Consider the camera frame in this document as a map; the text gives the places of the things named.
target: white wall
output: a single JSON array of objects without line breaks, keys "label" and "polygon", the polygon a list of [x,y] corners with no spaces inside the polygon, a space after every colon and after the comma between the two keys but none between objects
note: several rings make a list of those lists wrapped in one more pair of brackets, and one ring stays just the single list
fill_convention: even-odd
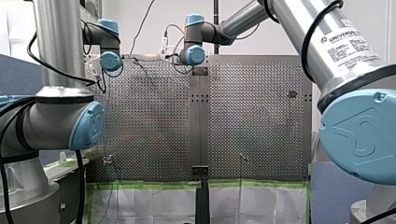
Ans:
[{"label": "white wall", "polygon": [[[227,19],[248,1],[219,0],[220,20]],[[122,53],[129,53],[134,36],[150,2],[151,0],[103,1],[104,18],[116,20],[120,24]],[[396,42],[391,43],[391,38],[396,38],[396,4],[391,2],[392,0],[345,0],[344,12],[354,21],[384,60],[396,61]],[[203,14],[207,21],[213,21],[213,1],[157,0],[136,41],[134,53],[158,53],[165,27],[169,23],[175,23],[182,27],[186,15],[190,13]],[[170,43],[175,43],[180,39],[181,34],[172,30],[169,37]],[[213,51],[213,46],[205,45],[205,48]],[[220,53],[297,54],[282,28],[269,20],[262,23],[255,35],[238,41],[230,47],[220,48]],[[314,87],[313,131],[316,131],[320,124],[320,114],[316,109],[319,96],[318,89]]]},{"label": "white wall", "polygon": [[[90,13],[81,8],[84,21],[96,22]],[[26,48],[35,33],[33,4],[22,0],[0,0],[0,54],[35,63]],[[32,52],[39,57],[37,42]]]}]

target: wire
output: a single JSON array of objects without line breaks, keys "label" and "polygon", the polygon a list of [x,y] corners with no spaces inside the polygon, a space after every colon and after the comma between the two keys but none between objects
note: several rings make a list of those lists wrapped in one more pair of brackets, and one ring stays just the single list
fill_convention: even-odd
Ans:
[{"label": "wire", "polygon": [[7,105],[6,107],[3,107],[3,109],[0,111],[0,118],[3,117],[7,112],[11,111],[14,108],[17,108],[18,106],[21,106],[21,108],[18,109],[17,112],[15,112],[6,122],[5,126],[0,132],[0,174],[2,177],[2,183],[3,183],[3,197],[4,197],[4,206],[6,210],[6,217],[7,217],[7,222],[8,224],[14,224],[14,220],[12,218],[11,214],[11,208],[10,208],[10,203],[9,203],[9,192],[8,192],[8,181],[7,181],[7,172],[6,172],[6,167],[3,163],[3,139],[6,135],[6,132],[11,125],[12,121],[21,114],[23,110],[25,110],[27,107],[31,106],[32,104],[35,103],[35,98],[33,97],[28,97],[26,99],[21,99],[19,101],[13,102],[10,105]]},{"label": "wire", "polygon": [[377,215],[375,217],[371,217],[371,218],[363,221],[361,224],[372,224],[372,223],[375,223],[375,222],[377,222],[377,221],[379,221],[381,219],[384,219],[386,217],[390,217],[390,216],[395,215],[395,214],[396,214],[396,208],[392,208],[392,209],[390,209],[390,210],[388,210],[388,211],[386,211],[384,213],[381,213],[381,214],[379,214],[379,215]]},{"label": "wire", "polygon": [[105,69],[102,69],[102,72],[104,72],[108,77],[114,78],[114,77],[119,77],[122,74],[123,69],[124,69],[124,65],[122,64],[121,70],[115,76],[110,75]]},{"label": "wire", "polygon": [[259,29],[259,27],[260,27],[260,23],[257,24],[256,28],[254,28],[254,30],[249,35],[245,35],[244,37],[236,38],[235,40],[243,40],[243,39],[246,39],[246,38],[254,35],[254,33],[256,33],[256,31]]},{"label": "wire", "polygon": [[137,59],[134,59],[134,64],[135,64],[135,65],[138,65],[138,66],[143,70],[143,72],[145,73],[146,77],[149,79],[151,85],[152,85],[153,87],[156,87],[155,84],[154,84],[154,82],[152,81],[152,78],[149,76],[148,71],[147,71],[146,68],[143,66],[143,64],[141,64]]},{"label": "wire", "polygon": [[135,45],[135,43],[136,43],[136,39],[139,37],[140,32],[142,31],[143,25],[145,24],[146,18],[148,17],[149,11],[151,10],[151,7],[152,7],[152,5],[154,4],[154,2],[155,2],[155,0],[152,0],[151,3],[150,3],[149,6],[148,6],[148,10],[147,10],[147,12],[146,12],[146,15],[145,15],[145,17],[143,18],[142,23],[140,24],[140,27],[139,27],[139,30],[137,31],[136,36],[134,37],[134,43],[132,44],[132,48],[131,48],[131,51],[130,51],[130,53],[129,53],[130,55],[132,54],[132,52],[134,52],[134,45]]},{"label": "wire", "polygon": [[167,34],[169,27],[175,27],[177,28],[182,34],[184,34],[184,31],[180,28],[180,26],[176,25],[176,24],[169,24],[168,26],[166,26],[166,30],[165,33]]},{"label": "wire", "polygon": [[88,50],[85,50],[85,46],[82,46],[82,50],[84,51],[84,54],[85,54],[85,55],[88,55],[88,54],[91,53],[91,49],[92,49],[92,36],[93,36],[93,34],[92,34],[91,28],[88,26],[88,23],[85,22],[84,20],[81,20],[81,21],[84,23],[84,28],[83,28],[84,34],[83,34],[82,37],[84,38],[84,41],[85,41],[86,43],[89,43],[89,44],[90,44]]},{"label": "wire", "polygon": [[271,18],[271,20],[273,20],[276,23],[279,23],[279,20],[273,15],[273,13],[271,12],[269,5],[268,5],[268,0],[264,0],[264,8],[265,8],[265,12],[267,13],[268,17]]},{"label": "wire", "polygon": [[100,81],[97,82],[99,90],[102,94],[106,94],[107,92],[107,85],[106,85],[106,78],[105,78],[105,69],[102,69],[102,80],[103,80],[103,87],[100,84]]},{"label": "wire", "polygon": [[[181,41],[184,39],[184,36],[182,36],[181,38],[180,38],[180,40],[177,42],[177,44],[176,44],[176,46],[175,46],[175,49],[174,49],[174,52],[173,52],[173,54],[175,55],[176,54],[176,50],[177,50],[177,47],[180,45],[180,43],[181,43]],[[182,72],[182,71],[180,71],[180,70],[178,70],[177,69],[177,65],[175,64],[175,58],[174,57],[172,57],[172,65],[174,66],[174,68],[175,68],[175,70],[177,71],[177,72],[179,72],[180,74],[184,74],[184,75],[187,75],[190,71],[192,71],[192,69],[194,68],[194,67],[192,67],[189,71],[184,71],[184,72]]]},{"label": "wire", "polygon": [[88,82],[88,85],[90,85],[90,84],[96,84],[96,82],[93,81],[93,80],[90,80],[90,79],[87,79],[87,78],[83,78],[83,77],[76,77],[76,76],[67,74],[67,73],[65,73],[65,72],[63,72],[63,71],[61,71],[61,70],[59,70],[59,69],[53,67],[53,66],[50,65],[49,63],[46,63],[46,62],[41,61],[40,59],[38,59],[38,58],[32,53],[32,46],[33,46],[33,44],[35,43],[35,40],[36,40],[36,39],[37,39],[37,32],[35,32],[35,35],[33,36],[32,40],[30,41],[30,43],[29,43],[29,45],[28,45],[28,47],[27,47],[27,53],[28,53],[29,56],[32,57],[36,62],[40,63],[41,65],[47,67],[48,69],[50,69],[50,70],[52,70],[52,71],[58,73],[58,74],[61,75],[61,76],[69,77],[69,78],[72,78],[72,79],[74,79],[74,80],[78,80],[78,81],[82,81],[82,82]]},{"label": "wire", "polygon": [[84,217],[84,205],[85,205],[85,170],[84,163],[82,161],[81,151],[76,150],[76,158],[78,164],[78,176],[79,176],[79,203],[78,212],[76,218],[76,224],[82,224]]},{"label": "wire", "polygon": [[326,6],[314,19],[312,22],[311,26],[308,29],[308,32],[306,32],[304,41],[303,41],[303,47],[301,50],[301,63],[303,66],[303,70],[306,74],[306,76],[315,83],[315,80],[312,78],[311,72],[309,70],[309,65],[308,65],[308,49],[309,49],[309,44],[311,42],[312,35],[316,31],[318,25],[320,22],[323,20],[323,18],[331,11],[333,11],[337,7],[343,7],[344,1],[343,0],[335,0],[331,2],[328,6]]}]

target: perforated metal panel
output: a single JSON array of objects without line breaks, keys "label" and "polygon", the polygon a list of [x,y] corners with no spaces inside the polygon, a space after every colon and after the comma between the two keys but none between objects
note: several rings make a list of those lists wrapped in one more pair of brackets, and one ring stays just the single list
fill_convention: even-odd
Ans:
[{"label": "perforated metal panel", "polygon": [[312,84],[297,57],[214,56],[209,82],[209,178],[307,175]]},{"label": "perforated metal panel", "polygon": [[108,93],[96,93],[106,128],[89,181],[191,179],[193,165],[208,165],[209,178],[307,176],[312,84],[298,57],[210,56],[201,77],[141,63],[147,73],[125,60]]},{"label": "perforated metal panel", "polygon": [[[165,62],[124,61],[118,78],[107,78],[106,127],[91,153],[91,182],[114,179],[191,179],[190,77]],[[113,164],[102,158],[113,155]]]}]

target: light blue end cap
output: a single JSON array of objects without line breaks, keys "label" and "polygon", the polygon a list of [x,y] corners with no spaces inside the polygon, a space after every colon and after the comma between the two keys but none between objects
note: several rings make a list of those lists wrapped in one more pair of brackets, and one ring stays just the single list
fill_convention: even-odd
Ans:
[{"label": "light blue end cap", "polygon": [[186,61],[188,65],[195,66],[205,61],[205,50],[198,45],[186,49]]},{"label": "light blue end cap", "polygon": [[27,95],[2,95],[2,96],[0,96],[0,106],[7,105],[11,102],[20,100],[25,97],[29,97],[29,96],[27,96]]},{"label": "light blue end cap", "polygon": [[69,138],[69,149],[88,149],[96,145],[104,124],[102,105],[94,101],[81,113]]},{"label": "light blue end cap", "polygon": [[102,54],[100,64],[108,72],[115,72],[121,67],[121,58],[114,52],[106,51]]},{"label": "light blue end cap", "polygon": [[116,21],[100,19],[100,20],[98,20],[98,25],[100,25],[100,26],[106,28],[107,30],[112,31],[116,34],[119,33],[119,24]]},{"label": "light blue end cap", "polygon": [[200,14],[190,14],[186,19],[186,26],[191,26],[197,23],[205,22],[205,17]]},{"label": "light blue end cap", "polygon": [[396,91],[360,90],[325,110],[320,139],[344,171],[381,185],[396,185]]}]

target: white cloth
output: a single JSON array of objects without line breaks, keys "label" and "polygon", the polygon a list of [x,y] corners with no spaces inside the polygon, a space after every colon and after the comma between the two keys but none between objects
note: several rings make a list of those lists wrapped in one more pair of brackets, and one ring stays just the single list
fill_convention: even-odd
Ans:
[{"label": "white cloth", "polygon": [[307,188],[210,188],[211,224],[305,224]]},{"label": "white cloth", "polygon": [[88,223],[195,223],[196,189],[117,188],[93,192],[91,218],[88,218],[91,222]]}]

